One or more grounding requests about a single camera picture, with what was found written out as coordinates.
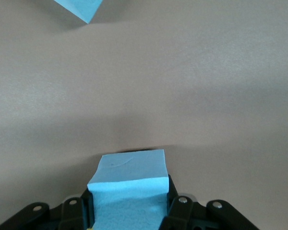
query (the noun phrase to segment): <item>beige surface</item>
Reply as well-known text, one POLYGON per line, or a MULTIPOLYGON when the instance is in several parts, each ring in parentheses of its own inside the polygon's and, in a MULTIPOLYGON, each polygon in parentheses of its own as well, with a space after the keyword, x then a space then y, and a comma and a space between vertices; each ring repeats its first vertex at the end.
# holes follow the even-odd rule
POLYGON ((288 230, 288 0, 0 0, 0 223, 164 147, 180 192, 288 230))

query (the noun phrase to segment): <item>foam block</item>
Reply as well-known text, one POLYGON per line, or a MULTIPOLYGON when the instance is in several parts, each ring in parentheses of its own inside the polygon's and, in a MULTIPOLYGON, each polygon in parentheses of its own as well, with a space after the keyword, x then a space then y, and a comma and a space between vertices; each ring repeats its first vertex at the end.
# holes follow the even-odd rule
POLYGON ((157 230, 167 214, 164 151, 104 155, 87 187, 94 197, 94 230, 157 230))

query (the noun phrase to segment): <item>blue foam piece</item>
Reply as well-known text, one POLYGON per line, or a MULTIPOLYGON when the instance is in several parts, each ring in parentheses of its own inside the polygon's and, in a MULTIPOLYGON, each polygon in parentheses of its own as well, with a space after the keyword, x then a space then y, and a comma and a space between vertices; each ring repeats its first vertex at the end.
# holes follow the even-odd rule
POLYGON ((55 0, 74 15, 90 23, 102 0, 55 0))
POLYGON ((94 197, 94 230, 157 230, 167 214, 164 151, 104 155, 87 187, 94 197))

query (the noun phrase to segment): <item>blue object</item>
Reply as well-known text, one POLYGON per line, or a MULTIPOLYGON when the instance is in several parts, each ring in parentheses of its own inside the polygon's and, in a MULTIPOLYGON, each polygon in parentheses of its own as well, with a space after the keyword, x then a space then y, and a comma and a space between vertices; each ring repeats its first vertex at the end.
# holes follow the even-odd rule
POLYGON ((102 0, 55 0, 58 4, 68 9, 77 17, 90 23, 102 0))
POLYGON ((87 187, 94 197, 94 230, 157 230, 167 214, 164 151, 104 155, 87 187))

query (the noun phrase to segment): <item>screw head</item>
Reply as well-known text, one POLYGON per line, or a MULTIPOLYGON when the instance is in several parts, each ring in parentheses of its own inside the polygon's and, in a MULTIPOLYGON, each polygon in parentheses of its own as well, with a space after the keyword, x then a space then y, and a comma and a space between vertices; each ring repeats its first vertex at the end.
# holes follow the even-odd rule
POLYGON ((216 208, 222 208, 222 207, 223 207, 222 204, 221 204, 220 202, 218 202, 218 201, 213 202, 212 205, 213 205, 214 207, 216 207, 216 208))
POLYGON ((185 203, 188 202, 188 199, 185 198, 184 196, 182 196, 182 197, 180 197, 180 198, 178 199, 178 201, 185 204, 185 203))
POLYGON ((39 205, 39 206, 36 206, 36 207, 34 207, 33 208, 33 211, 39 211, 39 210, 41 210, 42 209, 42 207, 41 207, 41 205, 39 205))
POLYGON ((70 204, 70 205, 75 205, 75 204, 77 204, 77 201, 76 201, 76 200, 71 200, 71 201, 69 202, 69 204, 70 204))

